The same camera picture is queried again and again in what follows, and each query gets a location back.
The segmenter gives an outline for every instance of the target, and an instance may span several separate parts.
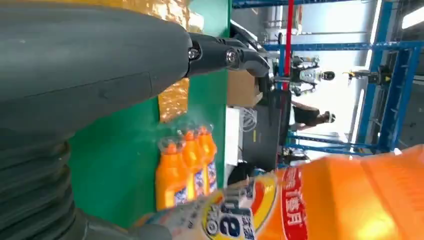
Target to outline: green panel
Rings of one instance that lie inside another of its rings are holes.
[[[227,0],[194,0],[190,8],[204,16],[207,34],[228,34]],[[153,212],[157,141],[187,119],[215,126],[217,177],[222,186],[227,78],[226,71],[192,78],[188,114],[170,124],[159,123],[158,99],[153,98],[79,131],[70,141],[69,163],[77,206],[122,227]]]

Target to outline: robotic arm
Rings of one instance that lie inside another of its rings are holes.
[[[67,139],[183,77],[269,71],[237,40],[123,9],[0,0],[0,30],[2,240],[143,239],[75,209]]]

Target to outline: orange detergent bottle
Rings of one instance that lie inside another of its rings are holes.
[[[183,161],[182,143],[163,139],[159,143],[160,163],[156,169],[156,208],[172,208],[188,201],[189,173]]]
[[[423,182],[424,145],[399,155],[332,155],[218,189],[146,223],[167,227],[174,240],[423,240]]]
[[[207,182],[207,172],[204,171],[204,156],[196,141],[195,132],[188,130],[184,136],[185,146],[182,149],[182,156],[188,170],[187,193],[188,200],[195,200],[199,196],[205,195],[205,183]]]
[[[205,154],[204,171],[207,172],[207,181],[205,184],[205,194],[209,195],[218,188],[217,168],[215,166],[215,154],[217,154],[217,145],[212,137],[212,126],[208,129],[206,126],[199,128],[199,144]]]

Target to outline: blue steel frame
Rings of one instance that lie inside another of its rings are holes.
[[[347,1],[359,0],[294,0],[295,5],[300,4],[322,4],[322,3],[336,3]],[[232,0],[233,9],[249,9],[249,8],[263,8],[274,6],[287,6],[289,0]]]
[[[389,29],[389,22],[392,15],[393,2],[384,1],[381,10],[380,17],[378,20],[377,33],[375,35],[376,42],[384,42],[387,38],[387,32]],[[382,61],[383,51],[374,50],[371,57],[371,63],[369,70],[371,72],[376,72],[379,68],[379,65]],[[368,132],[368,125],[370,123],[371,111],[374,103],[374,94],[376,92],[375,84],[368,84],[365,92],[364,104],[362,106],[362,114],[359,122],[358,136],[357,141],[360,143],[365,143],[366,136]]]
[[[349,155],[367,155],[362,152],[350,152],[350,148],[368,148],[373,151],[389,152],[396,148],[399,142],[399,135],[402,131],[402,124],[405,119],[407,104],[409,102],[414,75],[417,70],[417,65],[423,47],[422,41],[400,41],[400,42],[377,42],[370,43],[313,43],[313,44],[292,44],[293,51],[361,51],[361,50],[376,50],[376,51],[398,51],[395,67],[391,76],[389,94],[384,108],[384,115],[381,125],[381,135],[376,145],[364,143],[341,142],[328,139],[293,136],[289,138],[309,140],[315,142],[337,144],[338,147],[313,147],[299,144],[289,144],[287,147],[327,152],[333,154],[349,154]],[[266,44],[263,46],[267,51],[278,51],[284,53],[285,45]]]
[[[311,150],[311,151],[325,152],[329,154],[350,154],[350,155],[358,155],[358,156],[367,156],[371,154],[364,153],[364,152],[350,152],[350,149],[351,148],[353,149],[366,148],[366,149],[375,150],[378,147],[376,144],[370,145],[370,144],[364,144],[364,143],[343,142],[343,141],[333,140],[333,139],[324,139],[324,138],[310,137],[305,135],[295,135],[292,132],[290,132],[290,134],[288,134],[287,137],[289,139],[294,139],[294,140],[305,140],[305,141],[332,144],[332,146],[325,146],[325,147],[307,146],[307,145],[301,145],[297,143],[288,143],[285,145],[285,147],[287,148]]]

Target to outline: cable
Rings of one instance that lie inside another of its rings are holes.
[[[247,133],[256,128],[258,123],[258,112],[252,108],[240,108],[240,114],[243,118],[243,124],[240,126],[240,130]]]

